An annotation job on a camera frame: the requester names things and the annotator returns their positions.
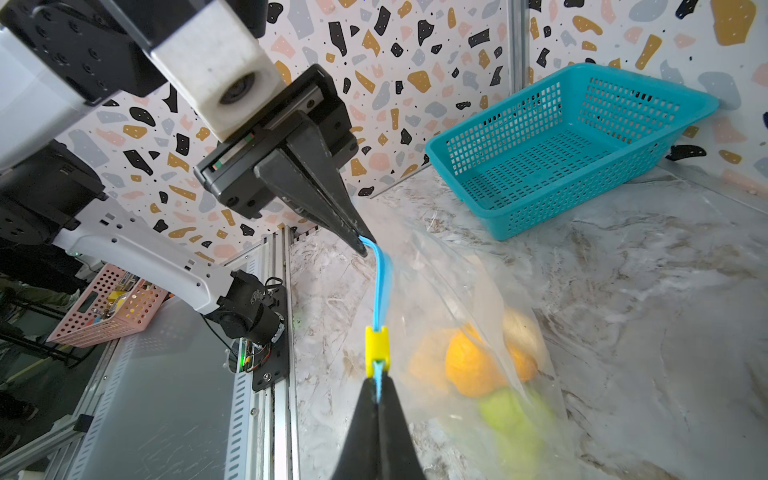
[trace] wire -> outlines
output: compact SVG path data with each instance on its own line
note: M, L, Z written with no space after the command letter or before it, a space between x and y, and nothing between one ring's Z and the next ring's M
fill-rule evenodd
M272 346L271 345L270 345L269 351L266 353L264 358L262 358L256 365L254 365L254 366L250 367L248 370L246 370L246 372L252 372L255 369L260 368L264 363L266 363L266 359L270 358L270 355L272 355Z
M226 348L227 348L227 349L228 349L230 352L232 352L232 355L235 357L235 361L237 361L238 355L235 353L235 351L234 351L234 350L232 350L232 347L231 347L231 346L229 346L229 345L227 345L227 342L224 342L224 339L223 339L223 338L221 338L221 337L219 336L219 334L218 334L218 333L216 333L216 330L214 330L214 328L213 328L213 327L210 325L210 323L208 323L208 319L207 319L207 318L205 318L205 317L203 316L203 314L202 314L202 313L201 313L201 315L200 315L200 318L201 318L201 319L203 319L203 321L205 322L205 325L208 327L208 329L209 329L211 332L213 332L213 334L216 336L216 338L218 338L218 339L219 339L219 341L220 341L220 342L222 342L222 343L224 344L224 346L226 346Z
M273 283L272 285L267 285L270 280L277 280L280 283ZM276 276L271 276L270 278L266 279L266 282L264 282L264 288L270 289L270 288L277 288L278 286L283 285L283 279L277 278Z

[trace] marble countertop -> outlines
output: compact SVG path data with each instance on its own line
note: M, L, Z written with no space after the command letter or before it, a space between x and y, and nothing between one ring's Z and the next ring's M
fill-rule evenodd
M367 201L525 285L584 478L765 478L767 216L659 168L505 242L433 169ZM330 477L365 377L371 257L325 230L292 245L303 480ZM435 422L412 432L428 478L482 478Z

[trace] patterned wall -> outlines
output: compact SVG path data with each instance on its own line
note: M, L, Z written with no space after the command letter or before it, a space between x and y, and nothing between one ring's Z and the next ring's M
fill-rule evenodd
M720 99L667 157L768 197L768 3L529 0L529 81L590 61Z
M358 137L341 171L366 197L429 163L426 141L509 95L501 0L284 0L270 3L260 44L286 82L319 63L334 78ZM279 201L246 220L204 191L191 168L217 144L166 84L121 93L59 137L110 195L162 235L223 261L284 223L310 223Z

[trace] pink plastic basket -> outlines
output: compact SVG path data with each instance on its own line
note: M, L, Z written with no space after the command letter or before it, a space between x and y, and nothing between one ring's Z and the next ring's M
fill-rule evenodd
M112 317L99 320L98 312L108 307L107 298L116 290L126 273L111 263L105 265L56 326L48 341L86 347L147 328L163 303L167 290L144 279L135 283L123 305Z

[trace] basket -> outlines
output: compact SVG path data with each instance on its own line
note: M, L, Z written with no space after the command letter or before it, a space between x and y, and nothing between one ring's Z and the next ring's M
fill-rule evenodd
M110 294L121 288L121 280L130 280L129 276L130 273L111 263L104 265L56 326L48 341L82 348L147 328L165 300L167 290L143 279L134 278L130 290L126 290L128 295L124 303L110 318L100 319L101 313L109 307Z
M506 240L650 170L717 105L656 78L572 65L435 136L426 150L458 198Z

